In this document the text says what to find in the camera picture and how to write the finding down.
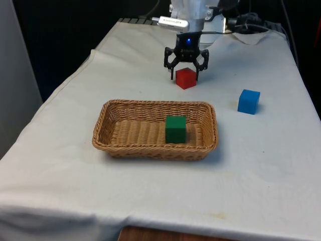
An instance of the cable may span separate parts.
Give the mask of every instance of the cable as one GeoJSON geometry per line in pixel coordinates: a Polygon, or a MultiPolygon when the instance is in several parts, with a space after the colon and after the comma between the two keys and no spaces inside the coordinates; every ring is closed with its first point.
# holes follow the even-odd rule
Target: cable
{"type": "MultiPolygon", "coordinates": [[[[276,31],[276,30],[273,30],[273,29],[266,28],[266,27],[261,26],[261,25],[245,24],[245,25],[236,25],[235,27],[246,27],[246,26],[257,27],[257,28],[261,28],[261,29],[264,29],[264,30],[271,30],[271,31],[273,31],[273,32],[281,35],[282,37],[284,37],[284,36],[282,35],[282,33],[278,32],[278,31],[276,31]]],[[[287,41],[287,43],[288,43],[288,45],[289,45],[289,36],[287,35],[287,33],[285,32],[285,29],[284,29],[283,27],[282,27],[282,29],[283,29],[283,31],[284,31],[284,34],[285,34],[285,37],[286,37],[286,41],[287,41]]]]}
{"type": "Polygon", "coordinates": [[[296,51],[296,44],[295,44],[295,40],[294,40],[292,28],[291,28],[290,19],[289,19],[289,16],[287,15],[286,7],[285,7],[285,4],[284,4],[283,0],[281,0],[281,4],[282,4],[283,11],[284,11],[284,14],[285,14],[285,18],[286,18],[286,21],[287,21],[287,25],[288,25],[289,31],[290,31],[290,36],[291,36],[291,41],[292,41],[292,46],[293,46],[296,66],[299,68],[299,58],[298,58],[297,51],[296,51]]]}
{"type": "Polygon", "coordinates": [[[222,34],[222,35],[225,35],[225,34],[233,34],[234,32],[227,32],[227,33],[220,33],[220,32],[202,32],[202,34],[222,34]]]}
{"type": "Polygon", "coordinates": [[[155,6],[147,14],[138,16],[138,17],[140,19],[147,19],[151,14],[153,14],[153,12],[155,12],[155,10],[158,8],[160,3],[161,3],[161,0],[157,0],[157,3],[155,4],[155,6]]]}

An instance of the black cable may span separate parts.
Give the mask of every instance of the black cable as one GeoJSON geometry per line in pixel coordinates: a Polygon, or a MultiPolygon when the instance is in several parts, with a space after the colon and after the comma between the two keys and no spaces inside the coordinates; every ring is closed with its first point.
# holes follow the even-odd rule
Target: black cable
{"type": "Polygon", "coordinates": [[[145,15],[142,16],[138,16],[140,19],[147,19],[148,17],[150,17],[151,14],[153,14],[155,12],[155,10],[159,7],[159,4],[161,3],[161,0],[157,0],[157,3],[155,4],[155,6],[145,15]]]}
{"type": "Polygon", "coordinates": [[[282,8],[283,8],[283,11],[284,11],[284,15],[285,15],[285,18],[286,18],[286,21],[287,21],[287,25],[288,25],[288,28],[289,28],[290,36],[291,36],[291,41],[292,41],[292,47],[293,47],[293,51],[294,51],[295,62],[296,62],[297,67],[299,68],[299,58],[298,58],[297,51],[296,51],[296,44],[295,44],[295,40],[294,40],[294,36],[293,36],[293,32],[292,32],[292,27],[291,27],[290,19],[289,19],[289,16],[288,16],[288,14],[287,14],[286,7],[285,7],[285,4],[284,4],[284,1],[283,1],[283,0],[281,0],[281,4],[282,4],[282,8]]]}
{"type": "Polygon", "coordinates": [[[220,33],[220,32],[202,32],[202,34],[221,34],[221,35],[225,35],[225,34],[233,34],[234,32],[227,32],[227,33],[220,33]]]}

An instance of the basket bottom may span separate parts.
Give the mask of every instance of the basket bottom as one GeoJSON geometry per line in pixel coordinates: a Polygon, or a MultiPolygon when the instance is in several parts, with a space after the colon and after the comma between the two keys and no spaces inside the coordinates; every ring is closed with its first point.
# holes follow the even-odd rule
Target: basket bottom
{"type": "MultiPolygon", "coordinates": [[[[165,145],[165,122],[151,123],[133,120],[117,122],[111,139],[112,145],[165,145]]],[[[187,123],[187,145],[203,146],[202,128],[187,123]]]]}

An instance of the basket rim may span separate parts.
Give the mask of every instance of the basket rim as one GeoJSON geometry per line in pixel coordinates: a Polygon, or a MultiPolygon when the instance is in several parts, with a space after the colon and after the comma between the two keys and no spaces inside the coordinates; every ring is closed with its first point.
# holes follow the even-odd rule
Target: basket rim
{"type": "Polygon", "coordinates": [[[102,107],[102,110],[99,114],[98,121],[94,128],[93,138],[92,138],[92,144],[95,148],[99,150],[113,150],[113,151],[121,151],[121,150],[135,150],[137,148],[139,149],[145,149],[145,150],[159,150],[159,149],[175,149],[175,151],[189,151],[189,152],[209,152],[213,149],[215,149],[218,145],[218,129],[217,129],[217,121],[216,121],[216,115],[215,110],[212,105],[210,105],[207,102],[204,101],[155,101],[155,100],[126,100],[126,99],[112,99],[109,100],[107,103],[105,103],[102,107]],[[211,123],[213,126],[213,132],[215,133],[214,139],[212,140],[212,143],[209,146],[205,147],[195,147],[191,145],[186,144],[163,144],[163,145],[139,145],[139,144],[131,144],[131,145],[115,145],[115,144],[104,144],[99,141],[99,133],[102,127],[103,118],[105,116],[105,113],[108,110],[108,107],[112,104],[144,104],[144,105],[151,105],[151,104],[162,104],[162,105],[186,105],[186,104],[193,104],[193,105],[203,105],[207,107],[211,111],[211,123]]]}

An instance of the table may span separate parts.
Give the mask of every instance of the table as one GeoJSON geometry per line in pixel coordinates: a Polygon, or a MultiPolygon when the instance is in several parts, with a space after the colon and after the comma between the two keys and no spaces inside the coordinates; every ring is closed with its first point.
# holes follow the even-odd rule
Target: table
{"type": "Polygon", "coordinates": [[[118,241],[232,241],[216,237],[206,237],[179,232],[169,232],[142,227],[126,227],[119,235],[118,241]]]}
{"type": "Polygon", "coordinates": [[[163,68],[175,33],[118,23],[0,161],[0,239],[115,240],[128,225],[238,240],[321,240],[321,125],[285,39],[211,47],[198,86],[163,68]],[[243,89],[256,115],[237,112],[243,89]],[[115,160],[91,145],[110,99],[215,107],[218,148],[200,162],[115,160]]]}

